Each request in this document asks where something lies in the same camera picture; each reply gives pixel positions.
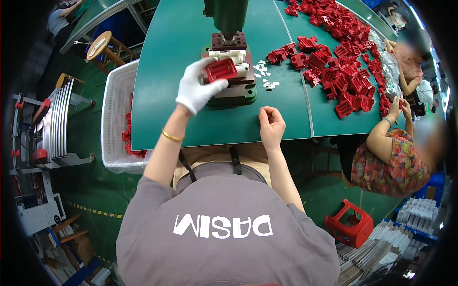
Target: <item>white glove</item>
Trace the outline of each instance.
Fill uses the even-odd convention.
[[[212,96],[228,87],[228,80],[225,79],[200,85],[199,76],[203,73],[203,69],[214,61],[213,57],[204,58],[189,65],[180,80],[175,102],[185,106],[193,115],[196,115]]]

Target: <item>bare hand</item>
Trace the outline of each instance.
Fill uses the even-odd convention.
[[[407,102],[407,100],[402,99],[403,105],[401,106],[402,112],[404,113],[404,117],[406,119],[412,120],[412,112],[410,111],[410,104]]]
[[[388,116],[392,117],[392,119],[397,120],[399,115],[401,114],[401,110],[399,109],[399,100],[400,97],[394,97],[393,103],[391,103],[390,111],[388,112]]]
[[[385,51],[391,53],[393,51],[393,47],[390,45],[390,43],[385,40]]]
[[[260,108],[259,123],[261,124],[261,140],[266,151],[280,148],[286,123],[278,109],[269,106]]]

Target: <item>pile of red plastic parts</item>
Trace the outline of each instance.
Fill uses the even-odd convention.
[[[369,50],[374,60],[371,61],[367,54],[363,54],[362,59],[377,81],[377,93],[380,94],[379,111],[381,116],[386,116],[391,103],[385,96],[380,53],[377,46],[369,41],[370,27],[356,19],[348,9],[336,4],[335,0],[304,0],[300,5],[297,0],[288,2],[290,5],[285,9],[288,15],[297,17],[297,12],[309,15],[312,25],[324,25],[326,31],[340,42],[334,50],[337,58],[332,57],[329,47],[317,44],[316,37],[298,37],[300,53],[295,52],[295,43],[290,43],[269,53],[267,60],[275,64],[290,57],[296,70],[308,67],[303,73],[304,77],[312,86],[323,84],[325,90],[330,92],[327,95],[329,99],[339,100],[335,109],[338,116],[343,118],[359,109],[367,112],[374,104],[376,88],[369,82],[369,72],[367,69],[358,69],[362,66],[359,56]]]
[[[127,130],[122,134],[122,140],[127,141],[127,144],[125,145],[124,148],[127,151],[127,153],[129,153],[129,155],[135,155],[137,157],[144,158],[146,155],[146,151],[132,151],[132,147],[131,147],[132,97],[133,97],[133,93],[131,93],[131,109],[125,115],[126,122],[127,122]]]

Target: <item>red plastic stool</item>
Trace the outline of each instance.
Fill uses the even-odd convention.
[[[362,209],[356,207],[350,203],[347,199],[342,201],[345,206],[339,211],[335,217],[326,216],[324,219],[324,225],[331,230],[332,236],[338,241],[354,248],[359,248],[371,235],[374,228],[374,221],[366,214]],[[339,219],[349,210],[354,211],[353,215],[350,215],[348,222],[350,226],[346,226],[339,222]],[[361,215],[361,219],[356,218],[356,213]]]

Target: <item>woman's arm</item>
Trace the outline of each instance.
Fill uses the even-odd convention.
[[[70,14],[79,5],[81,5],[82,2],[83,2],[83,0],[78,0],[78,2],[75,5],[73,5],[72,7],[66,8],[66,9],[62,9],[62,12],[60,13],[60,17],[64,17],[64,16],[67,16],[68,14]]]
[[[396,47],[396,42],[385,40],[385,50],[387,52],[391,53],[394,50],[394,47]]]
[[[412,112],[410,111],[410,104],[407,102],[407,100],[403,99],[402,100],[402,112],[405,117],[405,132],[410,135],[410,137],[414,137],[414,124],[412,122]]]
[[[393,6],[391,6],[391,7],[388,7],[388,14],[389,14],[390,16],[392,15],[392,14],[391,14],[391,10],[393,10],[393,9],[394,9],[394,7],[393,7]]]
[[[399,100],[399,97],[395,97],[390,106],[390,112],[387,117],[392,123],[394,123],[401,114]],[[366,139],[367,148],[385,164],[390,163],[391,152],[393,150],[393,140],[390,137],[386,137],[389,129],[389,122],[383,119],[375,125]]]
[[[398,62],[399,66],[399,85],[402,87],[402,91],[404,92],[404,95],[411,95],[414,90],[417,88],[419,85],[418,81],[416,80],[411,80],[409,84],[407,84],[404,73],[401,68],[401,64]]]
[[[186,68],[175,99],[177,106],[164,126],[165,133],[181,140],[177,142],[164,133],[161,134],[143,173],[145,177],[164,186],[170,186],[189,118],[196,115],[212,96],[227,88],[229,84],[227,80],[217,80],[200,85],[200,74],[204,67],[213,61],[214,58],[205,58]]]
[[[269,173],[272,189],[286,203],[293,203],[296,207],[305,212],[302,200],[296,185],[289,173],[288,165],[280,148],[280,142],[286,128],[286,123],[278,109],[273,107],[262,107],[259,109],[259,122],[261,124],[261,140],[266,148],[267,159],[269,160]]]
[[[191,115],[186,107],[177,104],[175,111],[164,126],[164,131],[167,134],[184,138],[186,125]],[[143,175],[164,186],[170,186],[181,143],[181,141],[175,142],[161,134]]]

